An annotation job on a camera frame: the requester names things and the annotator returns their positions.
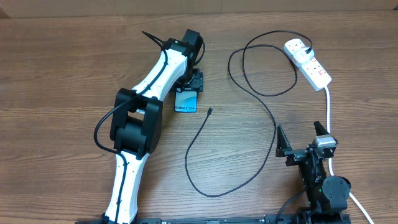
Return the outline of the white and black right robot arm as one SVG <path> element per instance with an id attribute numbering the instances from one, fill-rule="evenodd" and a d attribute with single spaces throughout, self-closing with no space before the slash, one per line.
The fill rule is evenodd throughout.
<path id="1" fill-rule="evenodd" d="M 302 192 L 307 195 L 308 207 L 302 207 L 283 223 L 351 223 L 347 199 L 351 182 L 341 176 L 328 176 L 323 161 L 334 156 L 338 140 L 319 121 L 314 122 L 316 136 L 305 149 L 293 150 L 282 129 L 277 127 L 277 157 L 286 158 L 286 166 L 298 166 L 303 181 Z"/>

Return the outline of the Samsung Galaxy smartphone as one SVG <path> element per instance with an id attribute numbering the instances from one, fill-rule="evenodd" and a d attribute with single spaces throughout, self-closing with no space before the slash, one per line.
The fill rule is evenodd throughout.
<path id="1" fill-rule="evenodd" d="M 176 92 L 174 110 L 178 113 L 197 112 L 198 93 L 195 91 Z"/>

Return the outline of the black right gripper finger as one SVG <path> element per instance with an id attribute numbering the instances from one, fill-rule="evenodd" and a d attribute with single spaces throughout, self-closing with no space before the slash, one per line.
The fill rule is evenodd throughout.
<path id="1" fill-rule="evenodd" d="M 321 122 L 315 121 L 313 123 L 313 125 L 315 127 L 315 131 L 316 131 L 317 136 L 323 136 L 323 135 L 329 134 L 329 132 L 323 127 Z"/>
<path id="2" fill-rule="evenodd" d="M 282 129 L 282 126 L 279 125 L 277 127 L 277 146 L 276 146 L 276 157 L 284 157 L 286 156 L 286 152 L 291 151 L 292 147 Z"/>

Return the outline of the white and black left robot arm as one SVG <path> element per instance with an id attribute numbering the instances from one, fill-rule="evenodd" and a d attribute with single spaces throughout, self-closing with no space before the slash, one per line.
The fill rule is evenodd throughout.
<path id="1" fill-rule="evenodd" d="M 104 116 L 112 119 L 110 152 L 116 157 L 116 173 L 110 203 L 98 223 L 134 223 L 144 166 L 160 140 L 166 96 L 174 91 L 183 97 L 183 110 L 194 113 L 203 91 L 203 74 L 196 68 L 205 52 L 199 32 L 188 29 L 182 40 L 148 37 L 160 47 L 158 62 L 134 88 L 121 88 L 114 108 Z"/>

